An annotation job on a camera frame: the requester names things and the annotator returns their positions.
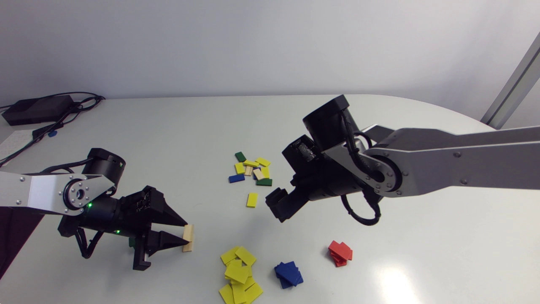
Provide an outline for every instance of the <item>small blue object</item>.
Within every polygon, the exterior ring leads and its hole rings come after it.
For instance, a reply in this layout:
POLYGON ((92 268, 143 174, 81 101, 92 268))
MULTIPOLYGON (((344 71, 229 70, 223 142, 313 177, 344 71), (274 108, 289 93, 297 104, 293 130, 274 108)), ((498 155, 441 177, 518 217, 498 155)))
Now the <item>small blue object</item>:
POLYGON ((274 270, 283 289, 303 283, 302 275, 294 262, 280 263, 274 270))
POLYGON ((239 181, 244 181, 245 179, 246 178, 244 174, 233 175, 233 176, 229 176, 229 183, 236 183, 239 181))

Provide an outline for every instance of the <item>pile of yellow blocks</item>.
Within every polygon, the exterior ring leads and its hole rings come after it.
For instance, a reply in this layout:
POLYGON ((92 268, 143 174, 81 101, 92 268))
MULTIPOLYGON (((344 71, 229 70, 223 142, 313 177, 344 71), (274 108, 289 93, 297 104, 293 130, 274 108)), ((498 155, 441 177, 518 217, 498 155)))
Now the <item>pile of yellow blocks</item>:
POLYGON ((251 265, 255 258, 244 247, 236 246, 221 255, 227 266, 225 279, 230 283, 219 290, 225 304, 251 304, 262 294, 262 288, 253 279, 251 265))

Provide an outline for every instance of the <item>stack of red blocks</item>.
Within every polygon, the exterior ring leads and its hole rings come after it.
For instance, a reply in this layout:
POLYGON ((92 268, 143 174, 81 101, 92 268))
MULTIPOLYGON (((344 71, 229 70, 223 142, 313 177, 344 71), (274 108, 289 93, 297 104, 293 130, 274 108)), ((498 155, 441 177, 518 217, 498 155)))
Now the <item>stack of red blocks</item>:
POLYGON ((328 250, 330 250, 330 256, 332 256, 336 267, 346 265, 347 260, 353 260, 353 250, 343 242, 339 244, 336 241, 332 241, 330 246, 328 246, 328 250))

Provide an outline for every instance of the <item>yellow block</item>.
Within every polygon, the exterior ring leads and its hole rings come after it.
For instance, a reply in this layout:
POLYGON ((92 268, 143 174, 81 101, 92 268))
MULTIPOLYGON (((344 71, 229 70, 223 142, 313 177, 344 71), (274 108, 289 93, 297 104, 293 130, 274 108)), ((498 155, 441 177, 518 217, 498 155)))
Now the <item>yellow block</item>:
POLYGON ((246 172, 244 173, 244 175, 251 176, 252 172, 253 172, 253 167, 246 166, 246 172))
POLYGON ((222 260, 223 264, 227 265, 227 263, 229 263, 230 261, 236 259, 236 255, 234 253, 236 252, 236 250, 238 250, 238 248, 240 248, 240 247, 236 246, 233 249, 231 249, 231 250, 229 250, 226 253, 223 253, 221 255, 221 260, 222 260))
POLYGON ((257 193, 250 193, 247 196, 247 204, 246 204, 246 206, 251 207, 251 208, 255 208, 255 206, 257 206, 257 198, 258 197, 259 197, 259 194, 257 194, 257 193))
POLYGON ((259 163, 258 162, 252 162, 252 161, 245 161, 244 165, 250 166, 250 167, 258 167, 259 163))
POLYGON ((255 283, 256 283, 255 279, 252 276, 248 276, 246 283, 244 284, 244 290, 247 290, 249 287, 251 287, 255 283))
POLYGON ((246 290, 244 284, 232 283, 234 304, 246 302, 246 290))
POLYGON ((234 304, 233 289, 227 284, 219 290, 219 294, 223 298, 225 304, 234 304))
POLYGON ((244 169, 244 164, 242 163, 234 164, 234 168, 237 170, 237 174, 244 174, 246 172, 246 170, 244 169))
POLYGON ((253 265, 253 263, 255 263, 255 261, 257 260, 257 258, 253 256, 253 254, 251 254, 249 251, 247 251, 247 249, 243 246, 238 248, 235 254, 242 260, 242 262, 244 262, 248 266, 253 265))
POLYGON ((267 161, 266 159, 262 158, 262 157, 257 158, 255 161, 258 162, 259 164, 261 164, 261 166, 263 166, 263 167, 270 166, 270 162, 267 161))
POLYGON ((262 288, 255 283, 246 290, 246 300, 248 303, 255 301, 262 294, 262 288))
POLYGON ((268 169, 268 167, 262 167, 261 172, 265 176, 266 179, 270 178, 270 170, 268 169))
POLYGON ((231 263, 227 266, 225 276, 230 277, 231 280, 238 281, 242 284, 246 283, 249 270, 246 267, 238 266, 236 263, 231 263))

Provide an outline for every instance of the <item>power adapter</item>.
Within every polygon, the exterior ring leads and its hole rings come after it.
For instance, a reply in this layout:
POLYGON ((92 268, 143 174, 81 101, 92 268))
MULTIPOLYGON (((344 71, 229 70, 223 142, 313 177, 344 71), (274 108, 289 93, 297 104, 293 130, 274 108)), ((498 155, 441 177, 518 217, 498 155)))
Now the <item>power adapter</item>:
POLYGON ((9 125, 57 122, 74 104, 69 95, 24 99, 17 101, 2 116, 9 125))

